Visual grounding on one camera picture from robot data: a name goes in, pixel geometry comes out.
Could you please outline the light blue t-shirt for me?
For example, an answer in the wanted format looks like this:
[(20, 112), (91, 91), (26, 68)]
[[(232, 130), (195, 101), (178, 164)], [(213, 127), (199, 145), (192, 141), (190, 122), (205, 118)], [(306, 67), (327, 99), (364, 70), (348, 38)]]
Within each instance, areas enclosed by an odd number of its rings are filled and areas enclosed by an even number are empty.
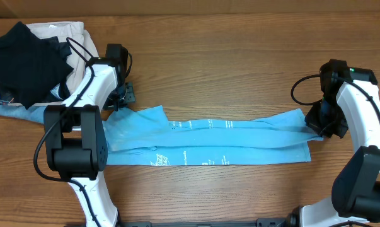
[(309, 162), (308, 142), (322, 138), (295, 109), (267, 118), (170, 121), (162, 106), (123, 108), (103, 127), (108, 165), (271, 165)]

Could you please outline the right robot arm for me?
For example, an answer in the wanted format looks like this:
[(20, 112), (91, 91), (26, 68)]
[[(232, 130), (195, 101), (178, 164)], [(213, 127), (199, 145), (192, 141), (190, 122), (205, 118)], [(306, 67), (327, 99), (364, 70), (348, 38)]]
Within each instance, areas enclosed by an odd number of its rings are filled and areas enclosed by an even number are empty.
[(369, 226), (380, 223), (380, 100), (370, 69), (331, 59), (320, 67), (323, 97), (310, 104), (306, 125), (320, 136), (350, 133), (354, 155), (331, 196), (293, 210), (282, 226)]

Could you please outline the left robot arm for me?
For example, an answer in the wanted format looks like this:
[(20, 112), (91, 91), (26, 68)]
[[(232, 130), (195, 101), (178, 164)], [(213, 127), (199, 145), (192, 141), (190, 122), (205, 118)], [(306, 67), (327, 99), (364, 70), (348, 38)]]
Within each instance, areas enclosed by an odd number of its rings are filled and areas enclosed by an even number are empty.
[(120, 44), (108, 44), (104, 57), (91, 55), (77, 90), (59, 105), (44, 111), (45, 133), (37, 151), (44, 146), (47, 164), (58, 177), (44, 174), (44, 179), (65, 182), (75, 192), (86, 217), (85, 226), (121, 226), (105, 182), (108, 148), (101, 111), (117, 111), (135, 101), (132, 84), (126, 82), (132, 56)]

